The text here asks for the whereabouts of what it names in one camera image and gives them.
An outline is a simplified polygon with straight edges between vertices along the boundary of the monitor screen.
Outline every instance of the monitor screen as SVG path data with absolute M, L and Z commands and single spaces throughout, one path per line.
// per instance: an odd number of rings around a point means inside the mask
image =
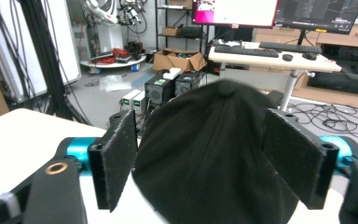
M 275 26 L 347 35 L 358 15 L 358 0 L 280 0 Z
M 193 0 L 193 23 L 270 28 L 277 5 L 278 0 Z

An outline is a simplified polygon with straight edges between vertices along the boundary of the cardboard box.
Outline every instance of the cardboard box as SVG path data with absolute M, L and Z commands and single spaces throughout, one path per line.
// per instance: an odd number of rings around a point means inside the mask
M 157 71 L 177 67 L 183 73 L 186 70 L 199 71 L 206 65 L 206 62 L 199 52 L 164 49 L 155 53 L 153 64 L 153 68 Z
M 162 28 L 162 34 L 163 35 L 179 35 L 180 34 L 181 29 L 175 27 L 175 26 L 167 26 Z
M 183 8 L 191 9 L 193 7 L 192 0 L 169 0 L 169 6 L 183 6 Z

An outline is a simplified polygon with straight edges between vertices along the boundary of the desk leg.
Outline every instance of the desk leg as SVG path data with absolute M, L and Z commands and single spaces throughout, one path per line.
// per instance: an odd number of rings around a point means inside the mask
M 298 69 L 293 69 L 287 78 L 286 86 L 284 87 L 284 95 L 281 102 L 281 111 L 286 111 L 287 105 L 289 104 L 290 96 L 292 95 L 293 88 L 295 87 L 297 80 Z
M 226 63 L 222 63 L 222 64 L 220 64 L 219 78 L 224 78 L 225 72 L 226 72 Z

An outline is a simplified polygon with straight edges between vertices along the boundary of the black cap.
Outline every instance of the black cap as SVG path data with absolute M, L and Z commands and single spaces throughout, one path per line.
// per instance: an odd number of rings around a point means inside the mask
M 171 223 L 287 223 L 298 199 L 261 151 L 274 107 L 230 80 L 175 98 L 147 121 L 135 183 Z

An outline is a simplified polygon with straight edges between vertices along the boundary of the keyboard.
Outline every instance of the keyboard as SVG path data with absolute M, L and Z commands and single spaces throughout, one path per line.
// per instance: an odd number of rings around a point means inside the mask
M 282 43 L 275 43 L 275 42 L 260 42 L 259 47 L 261 49 L 276 49 L 281 51 L 291 51 L 297 53 L 316 53 L 316 54 L 322 53 L 322 49 L 320 47 L 291 45 L 291 44 L 282 44 Z
M 214 47 L 214 52 L 250 55 L 250 56 L 259 56 L 259 57 L 270 57 L 270 58 L 278 58 L 279 57 L 278 52 L 273 49 L 244 49 L 244 48 L 240 48 L 240 47 L 230 47 L 230 46 L 224 46 L 224 45 L 219 45 L 219 46 Z

